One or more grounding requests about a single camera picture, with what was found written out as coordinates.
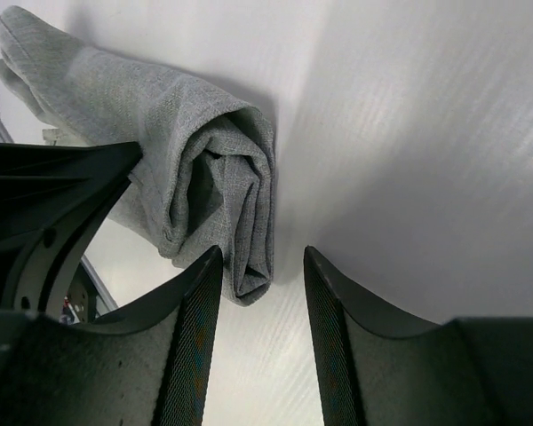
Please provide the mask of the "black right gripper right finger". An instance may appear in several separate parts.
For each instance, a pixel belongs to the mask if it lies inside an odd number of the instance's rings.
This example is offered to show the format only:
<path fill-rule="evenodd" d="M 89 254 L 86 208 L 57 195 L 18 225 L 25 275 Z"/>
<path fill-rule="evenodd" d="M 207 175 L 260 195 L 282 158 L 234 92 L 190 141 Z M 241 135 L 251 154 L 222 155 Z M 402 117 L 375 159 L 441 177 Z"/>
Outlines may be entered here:
<path fill-rule="evenodd" d="M 304 252 L 328 425 L 533 425 L 533 317 L 437 325 Z"/>

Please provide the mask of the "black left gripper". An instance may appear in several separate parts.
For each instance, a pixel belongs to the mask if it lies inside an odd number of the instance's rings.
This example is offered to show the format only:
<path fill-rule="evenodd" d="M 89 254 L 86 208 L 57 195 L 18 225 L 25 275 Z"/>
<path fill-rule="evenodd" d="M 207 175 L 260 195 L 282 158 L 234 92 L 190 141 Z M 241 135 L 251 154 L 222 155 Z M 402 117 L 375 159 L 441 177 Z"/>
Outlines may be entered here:
<path fill-rule="evenodd" d="M 141 156 L 136 142 L 0 144 L 0 309 L 60 316 L 84 251 Z"/>

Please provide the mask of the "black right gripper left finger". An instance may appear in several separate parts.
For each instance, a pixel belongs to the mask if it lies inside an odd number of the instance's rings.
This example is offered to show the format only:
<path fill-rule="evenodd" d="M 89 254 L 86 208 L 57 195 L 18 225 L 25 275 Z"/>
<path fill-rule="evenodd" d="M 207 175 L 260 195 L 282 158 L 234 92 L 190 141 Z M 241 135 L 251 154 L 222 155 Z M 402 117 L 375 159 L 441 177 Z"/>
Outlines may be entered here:
<path fill-rule="evenodd" d="M 223 259 L 185 271 L 92 323 L 0 311 L 0 425 L 199 425 Z"/>

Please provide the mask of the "grey cloth napkin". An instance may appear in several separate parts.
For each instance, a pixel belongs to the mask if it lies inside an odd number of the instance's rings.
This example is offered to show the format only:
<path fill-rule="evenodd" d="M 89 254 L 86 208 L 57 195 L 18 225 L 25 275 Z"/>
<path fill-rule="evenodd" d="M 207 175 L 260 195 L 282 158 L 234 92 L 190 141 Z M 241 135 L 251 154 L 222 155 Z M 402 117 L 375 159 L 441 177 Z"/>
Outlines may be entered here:
<path fill-rule="evenodd" d="M 137 142 L 114 220 L 186 267 L 223 253 L 247 306 L 274 275 L 274 131 L 251 104 L 172 67 L 127 59 L 17 5 L 0 14 L 0 79 L 41 122 L 87 146 Z"/>

